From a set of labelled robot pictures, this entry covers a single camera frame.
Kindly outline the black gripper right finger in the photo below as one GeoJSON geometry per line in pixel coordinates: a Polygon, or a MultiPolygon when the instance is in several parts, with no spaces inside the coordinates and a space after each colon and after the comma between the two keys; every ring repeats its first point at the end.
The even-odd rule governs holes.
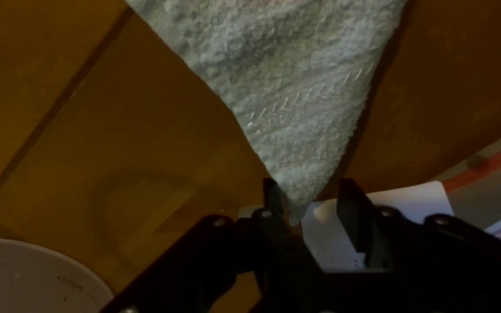
{"type": "Polygon", "coordinates": [[[363,269],[335,276],[340,313],[412,313],[408,267],[413,224],[396,208],[373,204],[353,178],[339,182],[335,213],[363,269]]]}

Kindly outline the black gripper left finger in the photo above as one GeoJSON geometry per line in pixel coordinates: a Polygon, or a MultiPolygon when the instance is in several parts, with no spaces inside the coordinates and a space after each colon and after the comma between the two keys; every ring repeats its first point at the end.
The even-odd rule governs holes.
{"type": "Polygon", "coordinates": [[[260,234],[266,265],[260,276],[267,313],[318,313],[313,290],[318,267],[302,237],[285,220],[285,196],[273,178],[262,180],[260,234]]]}

